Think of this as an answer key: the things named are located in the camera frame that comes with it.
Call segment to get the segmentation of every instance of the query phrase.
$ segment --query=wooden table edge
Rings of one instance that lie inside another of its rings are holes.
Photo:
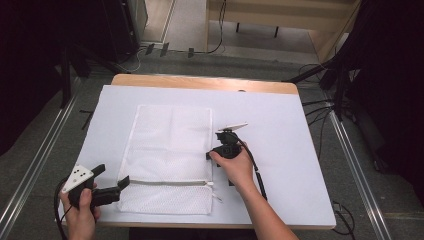
[[[299,95],[297,87],[293,83],[219,77],[117,74],[113,78],[111,85],[228,91],[243,90],[246,92]]]

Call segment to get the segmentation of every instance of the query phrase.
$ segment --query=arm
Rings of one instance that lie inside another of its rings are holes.
[[[223,158],[213,151],[209,155],[224,168],[228,179],[240,193],[258,239],[298,239],[256,188],[252,162],[244,147],[233,159]]]

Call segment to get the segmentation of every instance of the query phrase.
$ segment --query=wrist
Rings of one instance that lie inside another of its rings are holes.
[[[256,185],[253,181],[240,184],[236,186],[236,189],[240,193],[242,198],[249,198],[249,196],[256,195],[256,194],[260,195],[259,190],[258,188],[256,188]]]

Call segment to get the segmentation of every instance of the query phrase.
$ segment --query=hand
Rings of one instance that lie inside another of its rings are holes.
[[[228,179],[237,189],[254,185],[252,161],[244,147],[241,147],[241,152],[233,159],[223,158],[215,151],[209,152],[209,156],[224,168]]]
[[[63,209],[66,212],[71,207],[68,193],[59,194],[63,203]],[[92,195],[91,190],[86,188],[81,192],[79,210],[72,207],[65,215],[68,225],[69,240],[91,240],[94,239],[95,223],[100,218],[100,209],[94,208],[94,213],[90,210]]]

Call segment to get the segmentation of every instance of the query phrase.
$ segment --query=cable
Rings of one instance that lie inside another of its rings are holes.
[[[307,67],[307,66],[317,66],[317,65],[320,65],[320,64],[315,64],[315,63],[311,63],[311,64],[305,64],[305,65],[303,65],[302,67],[300,67],[299,68],[299,70],[298,70],[298,75],[300,76],[301,75],[301,72],[302,72],[302,69],[304,68],[304,67]],[[321,78],[320,77],[318,77],[318,73],[317,74],[315,74],[315,76],[318,78],[318,80],[319,81],[321,81]],[[318,82],[314,82],[314,81],[309,81],[309,80],[305,80],[305,82],[310,82],[310,83],[319,83],[319,81]]]
[[[341,214],[341,212],[340,211],[338,211],[338,210],[334,210],[335,212],[336,212],[336,214],[342,219],[342,221],[343,221],[343,223],[345,224],[345,226],[346,226],[346,228],[348,229],[348,232],[347,233],[343,233],[343,232],[340,232],[340,231],[337,231],[336,229],[332,229],[334,232],[336,232],[336,233],[338,233],[338,234],[340,234],[340,235],[350,235],[351,237],[352,237],[352,240],[355,240],[356,238],[355,238],[355,235],[353,234],[353,231],[355,230],[355,219],[353,218],[353,215],[352,215],[352,213],[345,207],[345,206],[343,206],[342,204],[340,204],[340,203],[338,203],[338,202],[336,202],[336,201],[333,201],[333,204],[338,204],[338,205],[340,205],[344,210],[346,210],[346,212],[349,214],[349,216],[350,216],[350,219],[352,220],[352,227],[350,227],[350,225],[349,225],[349,223],[346,221],[346,219],[345,219],[345,217]]]
[[[307,116],[309,116],[309,115],[311,115],[312,113],[314,113],[314,112],[317,112],[317,111],[319,111],[319,110],[322,110],[322,109],[333,109],[333,105],[332,106],[328,106],[328,107],[321,107],[321,108],[317,108],[317,109],[315,109],[315,110],[312,110],[312,111],[310,111],[310,112],[308,112],[308,113],[306,113],[305,114],[305,117],[307,117]]]
[[[318,122],[319,120],[324,119],[324,118],[325,118],[325,116],[324,116],[324,117],[322,117],[322,118],[318,118],[318,117],[319,117],[319,116],[321,116],[323,113],[326,113],[326,112],[329,112],[329,111],[331,112],[331,111],[333,111],[333,110],[332,110],[332,109],[329,109],[329,110],[322,111],[322,112],[320,112],[319,114],[317,114],[317,115],[315,116],[314,120],[312,120],[312,122],[308,123],[308,126],[311,126],[312,124],[314,124],[314,123]]]
[[[255,170],[256,179],[258,180],[258,184],[259,184],[259,188],[261,190],[262,197],[265,198],[265,200],[268,200],[268,197],[266,196],[266,192],[265,192],[265,186],[264,186],[264,183],[262,181],[261,173],[259,172],[259,168],[256,165],[255,159],[253,158],[253,155],[250,152],[249,148],[237,135],[235,135],[235,134],[228,134],[228,135],[236,138],[237,141],[239,141],[240,144],[244,147],[244,149],[246,149],[247,154],[249,155],[250,160],[252,161],[253,169]]]
[[[119,64],[115,64],[117,67],[119,67],[119,68],[121,68],[121,69],[123,69],[124,71],[127,71],[127,72],[135,72],[135,71],[137,71],[140,67],[141,67],[141,61],[140,61],[140,58],[139,58],[139,54],[143,51],[143,50],[146,50],[146,47],[145,48],[141,48],[138,52],[137,52],[137,54],[136,54],[136,57],[137,57],[137,61],[138,61],[138,66],[137,66],[137,68],[136,69],[134,69],[134,70],[129,70],[129,69],[126,69],[126,68],[124,68],[124,67],[122,67],[121,65],[119,65]]]
[[[328,115],[331,113],[331,111],[328,111],[325,116],[324,116],[324,120],[322,120],[322,125],[321,125],[321,133],[319,136],[319,150],[318,150],[318,161],[321,158],[321,149],[322,149],[322,132],[324,130],[324,124],[325,124],[325,120],[327,119]]]
[[[69,175],[67,177],[65,177],[64,179],[62,179],[59,184],[56,186],[56,190],[54,192],[54,202],[53,202],[53,208],[54,208],[54,215],[55,215],[55,219],[56,219],[56,224],[57,227],[59,229],[60,235],[62,237],[62,240],[67,240],[68,237],[66,237],[65,231],[63,230],[62,227],[62,220],[63,217],[66,215],[66,213],[71,209],[69,208],[68,211],[66,211],[66,213],[63,215],[62,218],[59,217],[59,192],[62,189],[62,185],[68,180]]]
[[[68,212],[71,210],[72,205],[68,208],[68,210],[66,210],[66,212],[63,214],[62,218],[60,219],[60,223],[63,222],[63,219],[65,218],[66,214],[68,214]]]
[[[216,50],[218,50],[221,47],[222,42],[223,42],[223,26],[224,26],[224,17],[225,17],[226,8],[227,8],[227,0],[224,0],[222,2],[221,10],[219,11],[219,18],[218,18],[219,29],[221,30],[221,39],[219,41],[218,46],[214,50],[209,51],[209,52],[192,52],[192,53],[194,53],[194,54],[211,54],[211,53],[216,52]],[[190,53],[188,51],[181,51],[181,50],[167,50],[167,51],[168,52],[178,52],[178,53]]]
[[[333,99],[324,99],[324,100],[318,100],[318,101],[303,102],[302,106],[308,106],[308,105],[322,103],[322,102],[333,102]]]

